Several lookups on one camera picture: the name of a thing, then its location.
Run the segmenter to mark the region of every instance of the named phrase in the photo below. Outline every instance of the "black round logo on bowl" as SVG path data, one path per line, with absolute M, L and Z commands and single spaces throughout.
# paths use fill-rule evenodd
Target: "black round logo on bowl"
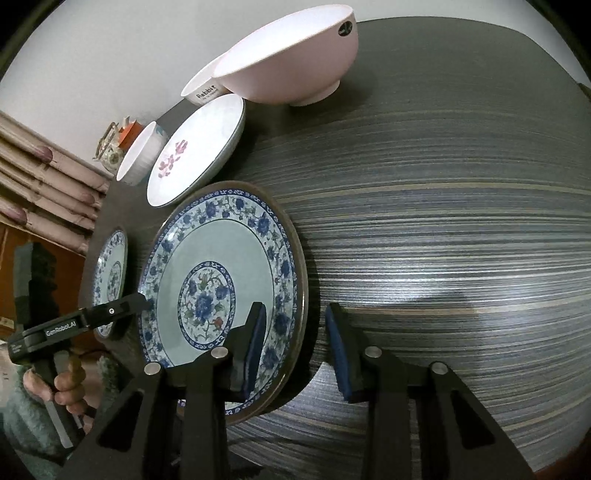
M 344 24 L 339 27 L 339 35 L 341 37 L 346 37 L 353 31 L 353 24 L 347 20 Z

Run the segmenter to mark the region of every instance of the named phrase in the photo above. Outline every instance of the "plate rim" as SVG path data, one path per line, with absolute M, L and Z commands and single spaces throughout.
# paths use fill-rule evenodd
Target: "plate rim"
M 150 247 L 148 249 L 148 255 L 146 257 L 144 266 L 142 267 L 141 274 L 139 275 L 137 290 L 139 291 L 139 287 L 141 284 L 141 279 L 144 276 L 145 269 L 148 266 L 148 259 L 150 254 L 153 252 L 156 243 L 160 235 L 162 234 L 163 230 L 168 226 L 169 221 L 174 218 L 179 212 L 181 212 L 187 205 L 194 202 L 196 199 L 203 197 L 209 193 L 215 192 L 217 190 L 244 190 L 245 192 L 251 193 L 259 197 L 263 202 L 265 202 L 269 208 L 275 213 L 279 222 L 283 226 L 285 230 L 285 235 L 290 242 L 291 252 L 294 257 L 294 266 L 295 266 L 295 273 L 297 275 L 296 285 L 298 287 L 297 293 L 297 310 L 296 310 L 296 321 L 294 325 L 294 330 L 292 333 L 292 337 L 290 339 L 290 346 L 289 346 L 289 353 L 283 362 L 283 365 L 277 372 L 277 376 L 275 380 L 271 383 L 269 389 L 264 392 L 259 400 L 256 403 L 251 404 L 250 406 L 245 407 L 238 413 L 226 415 L 226 424 L 227 425 L 234 425 L 236 423 L 240 423 L 244 420 L 250 419 L 256 415 L 259 415 L 265 411 L 265 409 L 271 404 L 271 402 L 279 395 L 281 390 L 285 387 L 287 381 L 290 378 L 291 373 L 293 372 L 297 360 L 300 356 L 301 347 L 304 342 L 304 334 L 306 332 L 306 324 L 308 318 L 308 302 L 309 302 L 309 287 L 308 287 L 308 271 L 306 266 L 306 258 L 304 256 L 304 250 L 301 246 L 300 237 L 296 231 L 296 227 L 294 226 L 291 218 L 287 214 L 287 212 L 283 209 L 283 207 L 274 199 L 272 196 L 267 193 L 261 187 L 258 187 L 250 182 L 246 181 L 239 181 L 239 180 L 224 180 L 215 183 L 211 183 L 207 186 L 204 186 L 200 190 L 191 194 L 188 198 L 186 198 L 180 205 L 178 205 L 171 213 L 168 215 L 166 220 L 162 223 L 158 232 L 154 235 L 154 239 L 150 243 Z M 141 336 L 141 315 L 137 316 L 137 328 L 138 328 L 138 340 L 142 347 L 142 356 L 144 362 L 147 362 L 145 357 L 145 347 L 142 341 Z
M 236 95 L 236 94 L 231 92 L 231 93 L 227 93 L 225 95 L 221 95 L 220 97 L 217 97 L 217 98 L 222 98 L 222 97 L 229 96 L 229 95 Z M 201 173 L 201 175 L 198 176 L 195 180 L 193 180 L 193 182 L 192 182 L 191 185 L 189 185 L 186 189 L 184 189 L 177 196 L 175 196 L 171 200 L 167 201 L 166 203 L 162 203 L 160 205 L 153 205 L 152 203 L 150 203 L 150 199 L 148 198 L 148 188 L 150 186 L 150 179 L 152 178 L 152 172 L 154 171 L 154 169 L 156 168 L 156 165 L 158 164 L 158 161 L 160 159 L 160 155 L 162 154 L 162 152 L 164 152 L 164 150 L 166 149 L 166 147 L 168 147 L 168 144 L 172 142 L 175 134 L 183 127 L 183 125 L 185 123 L 187 123 L 189 120 L 191 120 L 191 117 L 193 115 L 197 114 L 198 111 L 201 110 L 202 107 L 199 108 L 199 109 L 197 109 L 196 111 L 194 111 L 190 115 L 190 117 L 187 118 L 170 135 L 170 138 L 168 139 L 168 142 L 166 142 L 166 145 L 162 149 L 162 152 L 160 152 L 159 155 L 158 155 L 158 157 L 156 158 L 156 162 L 154 163 L 154 166 L 152 167 L 152 170 L 150 170 L 150 175 L 148 176 L 148 184 L 146 185 L 146 199 L 148 200 L 148 204 L 151 207 L 153 207 L 153 208 L 162 208 L 162 207 L 173 205 L 173 204 L 175 204 L 177 202 L 180 202 L 182 200 L 188 199 L 187 196 L 190 194 L 191 190 L 195 189 L 199 185 L 200 180 L 203 181 L 203 179 L 205 179 L 205 182 L 207 183 L 209 180 L 212 179 L 213 176 L 215 176 L 215 174 L 221 169 L 221 167 L 223 167 L 223 165 L 225 164 L 225 162 L 222 165 L 219 165 L 220 158 L 228 151 L 228 146 L 231 147 L 230 148 L 231 152 L 228 155 L 226 161 L 228 161 L 230 159 L 230 157 L 232 156 L 232 153 L 234 152 L 234 150 L 236 149 L 236 146 L 238 145 L 238 142 L 240 141 L 240 138 L 242 136 L 242 133 L 244 131 L 244 126 L 245 126 L 245 123 L 246 123 L 246 101 L 241 96 L 239 96 L 239 95 L 236 95 L 236 96 L 240 100 L 242 100 L 242 112 L 240 114 L 240 118 L 238 119 L 238 123 L 236 124 L 236 127 L 234 128 L 234 131 L 232 132 L 232 135 L 230 135 L 230 138 L 228 139 L 228 141 L 224 145 L 224 148 L 219 151 L 219 153 L 217 154 L 216 158 L 214 158 L 212 160 L 212 162 L 207 166 L 207 168 L 205 170 L 203 170 L 203 172 Z M 217 100 L 217 98 L 214 98 L 213 100 L 211 100 L 210 102 L 208 102 L 208 104 L 211 104 L 211 103 L 215 102 Z
M 117 233 L 117 231 L 119 231 L 123 234 L 123 239 L 125 242 L 125 251 L 123 253 L 123 265 L 121 267 L 121 270 L 122 270 L 121 285 L 119 287 L 119 293 L 117 295 L 117 298 L 120 299 L 123 295 L 123 290 L 125 289 L 125 273 L 127 272 L 127 254 L 128 254 L 128 250 L 129 250 L 129 238 L 127 236 L 127 232 L 125 231 L 125 228 L 122 225 L 117 225 L 116 227 L 114 227 L 111 230 L 111 232 L 109 233 L 109 235 L 107 235 L 107 238 L 103 242 L 103 246 L 99 250 L 99 256 L 96 259 L 95 268 L 92 271 L 92 284 L 90 285 L 91 286 L 91 299 L 90 299 L 91 304 L 93 304 L 92 293 L 95 290 L 95 278 L 96 278 L 96 270 L 99 268 L 99 258 L 102 255 L 103 251 L 105 250 L 107 243 L 109 243 L 109 240 L 111 239 L 111 237 L 113 237 L 113 235 L 115 233 Z M 111 329 L 111 332 L 108 335 L 102 335 L 101 333 L 99 333 L 98 329 L 96 329 L 96 328 L 94 328 L 92 330 L 93 330 L 94 334 L 99 337 L 99 339 L 110 338 L 113 335 L 113 329 Z

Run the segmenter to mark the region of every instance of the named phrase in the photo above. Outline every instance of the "wood grain tabletop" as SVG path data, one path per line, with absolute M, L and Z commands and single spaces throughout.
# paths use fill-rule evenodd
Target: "wood grain tabletop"
M 249 103 L 215 179 L 250 181 L 281 203 L 310 283 L 306 341 L 275 406 L 285 404 L 231 427 L 231 448 L 288 478 L 360 477 L 367 409 L 342 401 L 323 327 L 338 301 L 376 345 L 447 362 L 541 469 L 591 426 L 589 100 L 533 41 L 494 25 L 376 20 L 359 25 L 359 43 L 326 100 Z M 193 111 L 184 100 L 158 122 L 172 134 Z M 80 306 L 118 225 L 125 292 L 136 289 L 174 209 L 151 208 L 146 184 L 111 185 Z M 107 344 L 142 368 L 135 323 Z

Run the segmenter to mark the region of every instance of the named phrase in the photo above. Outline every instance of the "curtain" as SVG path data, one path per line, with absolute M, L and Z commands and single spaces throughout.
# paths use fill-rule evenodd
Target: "curtain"
M 0 112 L 0 222 L 82 255 L 109 180 Z

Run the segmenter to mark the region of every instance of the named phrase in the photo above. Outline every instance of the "small white bowl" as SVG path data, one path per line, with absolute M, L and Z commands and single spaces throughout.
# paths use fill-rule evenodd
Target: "small white bowl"
M 199 70 L 195 77 L 190 79 L 189 83 L 185 85 L 185 88 L 181 92 L 181 97 L 186 98 L 194 105 L 203 106 L 211 102 L 214 98 L 230 93 L 230 90 L 212 78 L 213 69 L 222 57 L 223 54 Z
M 137 185 L 152 170 L 158 155 L 168 142 L 168 135 L 156 122 L 151 122 L 138 135 L 125 154 L 117 171 L 117 181 Z

